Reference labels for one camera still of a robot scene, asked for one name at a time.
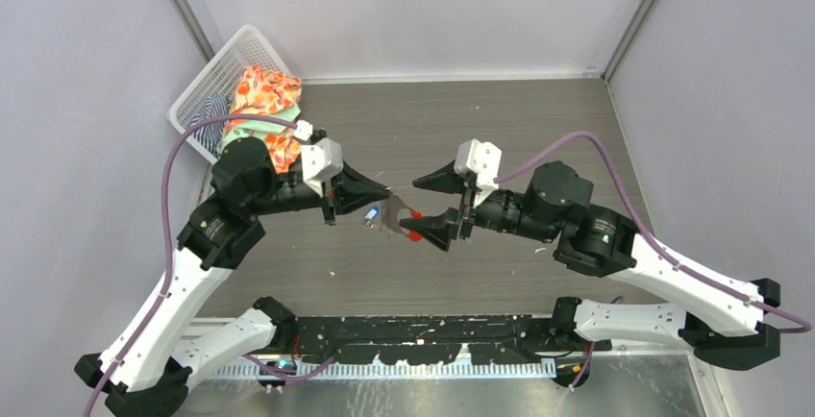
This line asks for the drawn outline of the red handled metal keyring holder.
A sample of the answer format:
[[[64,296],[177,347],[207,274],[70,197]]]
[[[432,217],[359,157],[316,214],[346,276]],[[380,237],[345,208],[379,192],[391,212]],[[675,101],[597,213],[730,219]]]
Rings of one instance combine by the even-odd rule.
[[[408,206],[400,196],[391,192],[385,200],[380,202],[377,229],[387,233],[389,236],[401,235],[412,242],[418,242],[422,240],[421,235],[418,232],[403,228],[400,225],[400,221],[421,216],[421,212]]]

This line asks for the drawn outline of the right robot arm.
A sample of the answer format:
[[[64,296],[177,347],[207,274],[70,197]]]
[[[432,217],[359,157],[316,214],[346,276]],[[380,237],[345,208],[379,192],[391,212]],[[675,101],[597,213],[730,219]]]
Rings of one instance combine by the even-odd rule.
[[[537,167],[521,193],[498,189],[482,196],[473,175],[459,175],[450,165],[415,185],[461,198],[457,208],[442,214],[400,222],[442,251],[469,237],[474,228],[509,233],[554,244],[555,260],[571,271],[624,282],[657,297],[653,305],[557,299],[548,333],[561,350],[613,339],[659,343],[734,371],[753,369],[780,354],[779,330],[765,323],[760,305],[778,305],[776,282],[741,282],[692,261],[676,268],[631,219],[593,204],[592,183],[560,161]],[[735,291],[754,296],[759,304],[746,305],[734,297]]]

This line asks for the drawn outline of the blue tagged key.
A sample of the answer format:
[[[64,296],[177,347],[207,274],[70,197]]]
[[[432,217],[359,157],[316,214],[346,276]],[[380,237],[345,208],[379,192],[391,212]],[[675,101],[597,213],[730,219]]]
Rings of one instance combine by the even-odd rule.
[[[362,218],[362,226],[366,229],[375,229],[381,226],[382,208],[373,206],[367,210]]]

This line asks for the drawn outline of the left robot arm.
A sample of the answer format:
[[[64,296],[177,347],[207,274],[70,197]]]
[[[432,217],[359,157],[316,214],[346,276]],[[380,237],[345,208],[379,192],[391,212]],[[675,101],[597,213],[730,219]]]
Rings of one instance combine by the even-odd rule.
[[[281,354],[293,345],[296,316],[271,297],[216,331],[184,340],[204,302],[263,239],[263,215],[320,209],[333,224],[390,193],[347,166],[328,138],[304,149],[298,170],[282,174],[261,140],[236,139],[213,166],[211,184],[211,196],[179,236],[166,239],[164,274],[136,317],[108,349],[76,364],[76,374],[116,416],[170,416],[201,381],[238,357],[264,348]]]

